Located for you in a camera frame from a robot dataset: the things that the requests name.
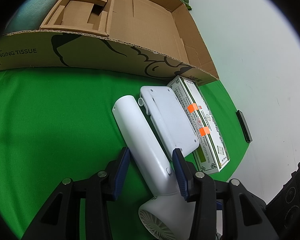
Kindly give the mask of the green white medicine box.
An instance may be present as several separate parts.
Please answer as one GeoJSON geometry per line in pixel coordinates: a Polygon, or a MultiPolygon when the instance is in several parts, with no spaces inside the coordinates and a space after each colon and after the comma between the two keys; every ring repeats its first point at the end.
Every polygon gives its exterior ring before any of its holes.
{"type": "Polygon", "coordinates": [[[193,156],[198,170],[207,174],[220,172],[230,161],[222,134],[198,85],[177,76],[169,84],[184,109],[198,139],[193,156]]]}

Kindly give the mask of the white plastic device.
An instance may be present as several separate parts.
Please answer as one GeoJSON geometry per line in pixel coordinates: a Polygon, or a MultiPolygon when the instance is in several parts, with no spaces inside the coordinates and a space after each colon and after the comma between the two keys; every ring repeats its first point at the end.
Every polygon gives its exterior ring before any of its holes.
{"type": "Polygon", "coordinates": [[[142,86],[138,104],[145,108],[170,159],[176,148],[186,157],[199,147],[199,139],[170,87],[142,86]]]}

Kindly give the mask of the white handheld fan device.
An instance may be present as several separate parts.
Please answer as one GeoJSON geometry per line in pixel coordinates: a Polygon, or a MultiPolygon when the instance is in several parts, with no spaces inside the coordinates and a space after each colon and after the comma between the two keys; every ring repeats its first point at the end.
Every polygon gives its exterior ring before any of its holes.
{"type": "Polygon", "coordinates": [[[131,95],[112,108],[120,132],[153,198],[141,205],[139,218],[156,239],[189,239],[194,204],[180,194],[173,168],[131,95]]]}

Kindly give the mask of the large cardboard tray box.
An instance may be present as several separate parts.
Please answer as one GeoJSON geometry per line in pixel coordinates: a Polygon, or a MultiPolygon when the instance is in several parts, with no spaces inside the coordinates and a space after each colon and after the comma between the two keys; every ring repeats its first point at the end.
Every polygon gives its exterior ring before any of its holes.
{"type": "Polygon", "coordinates": [[[108,37],[23,30],[0,37],[0,71],[80,67],[206,84],[218,73],[190,11],[180,0],[115,0],[108,37]]]}

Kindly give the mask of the narrow cardboard insert box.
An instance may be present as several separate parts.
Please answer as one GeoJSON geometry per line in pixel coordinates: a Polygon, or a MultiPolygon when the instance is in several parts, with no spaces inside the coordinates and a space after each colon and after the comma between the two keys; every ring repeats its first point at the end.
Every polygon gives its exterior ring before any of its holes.
{"type": "Polygon", "coordinates": [[[115,0],[58,0],[40,29],[110,35],[115,0]]]}

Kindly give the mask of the pink pig plush toy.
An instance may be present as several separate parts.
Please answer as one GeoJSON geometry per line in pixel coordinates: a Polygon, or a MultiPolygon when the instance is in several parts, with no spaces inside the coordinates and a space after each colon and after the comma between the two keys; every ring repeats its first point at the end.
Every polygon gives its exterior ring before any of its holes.
{"type": "Polygon", "coordinates": [[[7,23],[4,33],[39,29],[58,0],[26,0],[7,23]]]}

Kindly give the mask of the green tablecloth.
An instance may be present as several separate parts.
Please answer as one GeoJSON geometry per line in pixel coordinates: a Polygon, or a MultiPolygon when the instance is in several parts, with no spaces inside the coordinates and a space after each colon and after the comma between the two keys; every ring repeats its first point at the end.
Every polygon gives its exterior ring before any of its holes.
{"type": "MultiPolygon", "coordinates": [[[[142,86],[167,83],[81,68],[0,72],[0,214],[18,238],[62,179],[89,178],[117,158],[126,144],[111,112],[115,101],[137,98],[142,86]]],[[[226,181],[249,144],[221,81],[200,90],[230,155],[212,177],[226,181]]],[[[132,159],[121,195],[108,202],[114,239],[154,239],[138,217],[138,208],[151,197],[132,159]]]]}

